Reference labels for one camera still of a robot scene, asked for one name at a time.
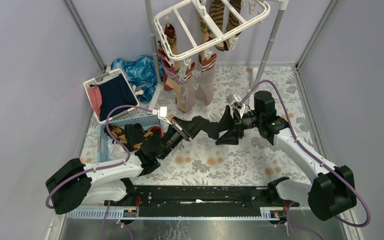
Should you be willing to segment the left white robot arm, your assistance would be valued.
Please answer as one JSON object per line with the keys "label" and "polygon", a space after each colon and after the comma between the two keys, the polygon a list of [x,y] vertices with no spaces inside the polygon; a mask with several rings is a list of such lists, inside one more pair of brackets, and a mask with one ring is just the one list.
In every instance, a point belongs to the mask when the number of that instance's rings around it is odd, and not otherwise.
{"label": "left white robot arm", "polygon": [[135,200],[130,179],[155,171],[179,143],[192,140],[201,131],[210,138],[219,135],[217,128],[201,116],[191,120],[173,117],[163,135],[147,136],[139,149],[128,153],[126,159],[82,163],[79,158],[73,158],[45,182],[48,191],[45,205],[57,215],[71,212],[82,204],[104,201],[128,206]]}

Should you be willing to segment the black sock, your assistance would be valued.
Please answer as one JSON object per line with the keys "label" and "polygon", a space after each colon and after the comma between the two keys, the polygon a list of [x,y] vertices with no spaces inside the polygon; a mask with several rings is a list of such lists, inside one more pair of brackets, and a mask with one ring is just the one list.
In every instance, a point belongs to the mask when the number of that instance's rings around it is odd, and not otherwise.
{"label": "black sock", "polygon": [[213,139],[213,140],[219,139],[220,132],[218,131],[218,123],[217,122],[211,122],[208,119],[202,117],[201,123],[202,123],[202,130],[201,131],[205,132],[210,139]]}

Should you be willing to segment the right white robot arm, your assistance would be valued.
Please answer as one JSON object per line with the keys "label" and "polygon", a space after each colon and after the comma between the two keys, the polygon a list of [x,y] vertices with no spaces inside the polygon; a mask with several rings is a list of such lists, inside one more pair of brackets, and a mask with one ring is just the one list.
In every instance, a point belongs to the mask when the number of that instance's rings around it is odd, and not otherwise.
{"label": "right white robot arm", "polygon": [[357,205],[357,196],[350,187],[355,186],[352,170],[322,159],[314,149],[300,141],[288,121],[277,114],[275,100],[269,91],[257,91],[254,107],[247,110],[241,98],[232,93],[227,97],[225,112],[218,123],[224,134],[216,145],[238,145],[244,132],[256,128],[262,138],[283,151],[305,173],[309,184],[287,177],[272,181],[268,186],[267,201],[273,206],[285,200],[308,206],[314,215],[326,221]]}

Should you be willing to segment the red striped sock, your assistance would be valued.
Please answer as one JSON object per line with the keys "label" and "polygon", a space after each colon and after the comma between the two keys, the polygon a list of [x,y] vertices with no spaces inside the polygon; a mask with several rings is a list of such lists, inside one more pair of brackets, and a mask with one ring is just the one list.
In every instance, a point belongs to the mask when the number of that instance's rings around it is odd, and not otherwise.
{"label": "red striped sock", "polygon": [[182,113],[185,113],[186,109],[185,109],[185,106],[183,103],[183,93],[182,93],[182,86],[181,86],[180,82],[176,82],[173,89],[175,92],[176,106]]}
{"label": "red striped sock", "polygon": [[164,69],[163,89],[168,92],[172,90],[176,90],[176,91],[180,90],[181,85],[180,85],[178,71],[175,69],[174,63],[172,63],[172,61],[167,56],[166,52],[163,49],[162,43],[160,41],[158,41],[157,52],[161,57],[161,63]]}

